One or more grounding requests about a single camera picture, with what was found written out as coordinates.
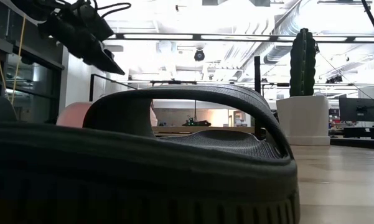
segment black pole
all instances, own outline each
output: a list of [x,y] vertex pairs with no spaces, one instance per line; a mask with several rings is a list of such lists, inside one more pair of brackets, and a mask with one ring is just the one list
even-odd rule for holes
[[[261,95],[260,56],[255,56],[255,91]],[[261,125],[255,119],[255,135],[261,140]]]
[[92,74],[90,76],[90,93],[89,93],[89,97],[88,97],[89,102],[92,102],[94,100],[93,99],[93,95],[94,95],[94,76],[95,76],[95,74]]

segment cactus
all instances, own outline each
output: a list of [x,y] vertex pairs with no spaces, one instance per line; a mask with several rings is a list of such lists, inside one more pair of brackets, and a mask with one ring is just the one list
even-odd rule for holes
[[308,29],[301,29],[291,50],[290,96],[312,96],[316,74],[316,41]]

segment pink object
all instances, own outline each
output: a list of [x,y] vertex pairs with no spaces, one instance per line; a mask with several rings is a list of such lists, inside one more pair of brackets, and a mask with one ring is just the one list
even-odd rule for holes
[[57,120],[58,126],[82,128],[86,113],[92,103],[78,102],[68,105],[60,114]]

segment computer monitor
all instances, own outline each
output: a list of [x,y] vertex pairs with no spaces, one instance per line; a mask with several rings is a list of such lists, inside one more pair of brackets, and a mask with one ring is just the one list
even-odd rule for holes
[[374,99],[339,98],[341,121],[374,121]]

